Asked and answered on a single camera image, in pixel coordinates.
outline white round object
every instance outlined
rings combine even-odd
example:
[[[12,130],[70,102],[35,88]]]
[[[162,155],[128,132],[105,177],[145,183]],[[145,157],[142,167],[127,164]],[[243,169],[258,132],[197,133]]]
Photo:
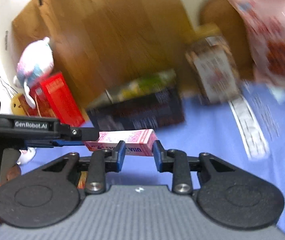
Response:
[[[18,165],[24,165],[30,162],[36,154],[35,148],[28,148],[28,150],[20,150],[21,155],[20,158],[17,161]]]

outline white and pink plush toy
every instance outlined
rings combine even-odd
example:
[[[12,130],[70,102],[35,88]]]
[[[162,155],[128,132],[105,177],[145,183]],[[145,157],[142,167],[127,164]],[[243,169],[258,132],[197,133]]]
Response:
[[[26,101],[31,108],[35,109],[36,104],[29,95],[30,88],[46,79],[52,69],[53,58],[48,37],[34,41],[25,48],[18,62],[13,84],[18,88],[24,88]]]

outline black circular cover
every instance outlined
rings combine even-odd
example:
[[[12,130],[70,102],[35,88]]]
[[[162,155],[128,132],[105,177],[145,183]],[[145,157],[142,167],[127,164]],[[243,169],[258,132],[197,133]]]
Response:
[[[0,220],[15,227],[55,224],[78,204],[77,188],[55,172],[26,174],[0,187]]]
[[[282,193],[255,176],[222,172],[197,193],[200,209],[216,222],[234,229],[264,228],[279,219],[284,208]]]

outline wooden board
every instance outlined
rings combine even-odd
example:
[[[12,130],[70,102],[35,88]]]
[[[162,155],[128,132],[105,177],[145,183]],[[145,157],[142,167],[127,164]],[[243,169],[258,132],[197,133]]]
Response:
[[[17,54],[49,36],[55,69],[80,107],[105,89],[175,68],[179,88],[197,86],[185,59],[192,27],[180,0],[32,0],[12,23]]]
[[[200,24],[214,22],[227,39],[241,79],[253,80],[253,60],[244,21],[227,0],[207,0],[200,10]]]

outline red box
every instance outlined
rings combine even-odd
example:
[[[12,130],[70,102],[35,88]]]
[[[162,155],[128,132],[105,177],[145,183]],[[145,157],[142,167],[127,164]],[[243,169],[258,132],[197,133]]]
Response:
[[[62,73],[59,72],[32,87],[30,95],[35,100],[36,109],[29,107],[24,96],[19,98],[26,115],[55,117],[74,127],[84,123]]]

